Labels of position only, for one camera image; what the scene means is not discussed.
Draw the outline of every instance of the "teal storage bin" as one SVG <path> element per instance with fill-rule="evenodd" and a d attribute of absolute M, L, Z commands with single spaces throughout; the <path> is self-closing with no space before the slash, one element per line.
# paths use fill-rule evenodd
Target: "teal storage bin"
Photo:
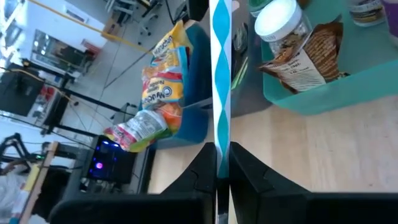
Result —
<path fill-rule="evenodd" d="M 343 15 L 338 66 L 341 72 L 351 76 L 294 95 L 278 79 L 264 74 L 263 92 L 269 101 L 311 115 L 398 94 L 398 49 L 389 39 L 386 22 L 358 27 L 348 14 L 345 0 L 312 0 L 305 13 L 313 27 Z M 273 59 L 266 42 L 262 43 L 262 59 L 264 62 Z"/>

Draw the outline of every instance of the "plastic bag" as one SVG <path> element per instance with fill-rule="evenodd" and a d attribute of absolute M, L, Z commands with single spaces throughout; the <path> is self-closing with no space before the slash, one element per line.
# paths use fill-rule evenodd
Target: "plastic bag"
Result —
<path fill-rule="evenodd" d="M 157 43 L 155 49 L 152 51 L 152 54 L 155 57 L 161 56 L 168 49 L 174 49 L 179 46 L 185 46 L 189 48 L 189 55 L 193 52 L 193 45 L 189 41 L 188 35 L 185 32 L 185 28 L 183 26 L 182 21 L 178 21 L 174 28 L 168 32 L 162 40 Z"/>
<path fill-rule="evenodd" d="M 166 120 L 172 134 L 177 133 L 181 126 L 182 109 L 178 103 L 167 103 L 156 110 Z"/>
<path fill-rule="evenodd" d="M 167 124 L 161 114 L 142 110 L 129 121 L 105 129 L 104 134 L 126 151 L 141 152 L 160 138 L 165 130 Z"/>
<path fill-rule="evenodd" d="M 183 97 L 182 77 L 188 74 L 186 47 L 170 49 L 142 71 L 142 107 L 176 103 Z"/>

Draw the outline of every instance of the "food package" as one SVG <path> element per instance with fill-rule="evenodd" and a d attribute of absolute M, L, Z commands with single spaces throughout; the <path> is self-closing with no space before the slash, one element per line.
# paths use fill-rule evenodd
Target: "food package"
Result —
<path fill-rule="evenodd" d="M 166 130 L 167 124 L 161 114 L 142 110 L 129 121 L 105 129 L 104 134 L 126 151 L 141 152 Z"/>
<path fill-rule="evenodd" d="M 156 112 L 166 120 L 167 126 L 172 134 L 177 133 L 181 126 L 182 109 L 178 103 L 166 103 L 159 107 Z"/>
<path fill-rule="evenodd" d="M 294 93 L 324 85 L 341 77 L 337 58 L 342 37 L 340 22 L 317 25 L 308 39 L 286 48 L 259 69 L 279 78 Z"/>
<path fill-rule="evenodd" d="M 142 71 L 142 107 L 158 103 L 177 103 L 183 97 L 182 77 L 188 74 L 186 47 L 170 49 L 155 58 Z"/>
<path fill-rule="evenodd" d="M 193 52 L 193 45 L 189 41 L 188 35 L 185 32 L 182 20 L 178 21 L 174 28 L 168 32 L 162 40 L 157 43 L 152 54 L 155 57 L 161 56 L 168 49 L 174 49 L 179 46 L 184 46 L 189 48 L 189 55 Z"/>

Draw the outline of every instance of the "wooden desk surface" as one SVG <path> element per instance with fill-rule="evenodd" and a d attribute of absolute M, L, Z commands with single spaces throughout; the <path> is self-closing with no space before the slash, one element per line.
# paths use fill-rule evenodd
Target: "wooden desk surface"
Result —
<path fill-rule="evenodd" d="M 232 119 L 231 139 L 312 191 L 398 191 L 398 96 L 315 116 L 271 106 Z M 149 192 L 171 184 L 202 145 L 157 151 Z"/>

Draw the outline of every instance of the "led light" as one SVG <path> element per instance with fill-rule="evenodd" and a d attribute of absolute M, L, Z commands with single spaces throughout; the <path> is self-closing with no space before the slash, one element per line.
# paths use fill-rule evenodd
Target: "led light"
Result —
<path fill-rule="evenodd" d="M 95 164 L 95 167 L 97 167 L 97 169 L 102 169 L 103 165 L 102 165 L 102 163 L 97 162 L 97 163 Z"/>

